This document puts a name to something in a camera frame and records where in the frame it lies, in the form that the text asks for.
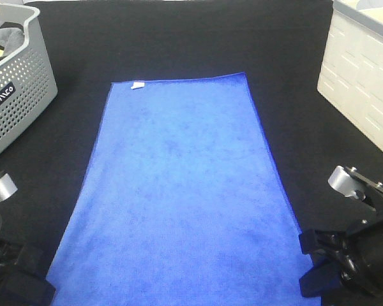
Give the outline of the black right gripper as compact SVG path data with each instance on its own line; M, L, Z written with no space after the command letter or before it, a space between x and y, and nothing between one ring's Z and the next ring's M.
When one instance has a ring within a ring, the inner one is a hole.
M301 295L322 296L341 285L370 295L383 295L383 221L351 235L344 231L308 229L299 235L303 254L337 254L338 266L322 261L300 279Z

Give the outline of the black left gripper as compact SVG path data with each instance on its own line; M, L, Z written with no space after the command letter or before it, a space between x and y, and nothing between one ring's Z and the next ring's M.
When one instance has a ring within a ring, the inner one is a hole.
M47 280L36 277L43 276L42 258L43 251L40 248L0 239L0 305L8 302L51 304L55 287ZM4 277L14 264L19 270L33 275L15 272Z

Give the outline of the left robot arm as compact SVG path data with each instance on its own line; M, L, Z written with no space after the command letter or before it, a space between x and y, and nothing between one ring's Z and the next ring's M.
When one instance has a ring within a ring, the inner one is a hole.
M11 177L0 172L0 202L17 192ZM3 218L0 214L0 234ZM43 251L0 237L0 305L50 305L56 289L42 274Z

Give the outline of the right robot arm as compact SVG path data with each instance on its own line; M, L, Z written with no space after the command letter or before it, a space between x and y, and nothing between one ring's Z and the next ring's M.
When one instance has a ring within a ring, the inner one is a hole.
M299 280L301 295L313 298L340 287L383 296L383 186L357 172L337 166L329 185L346 198L360 201L375 212L345 231L308 229L299 235L303 254L320 254L321 260Z

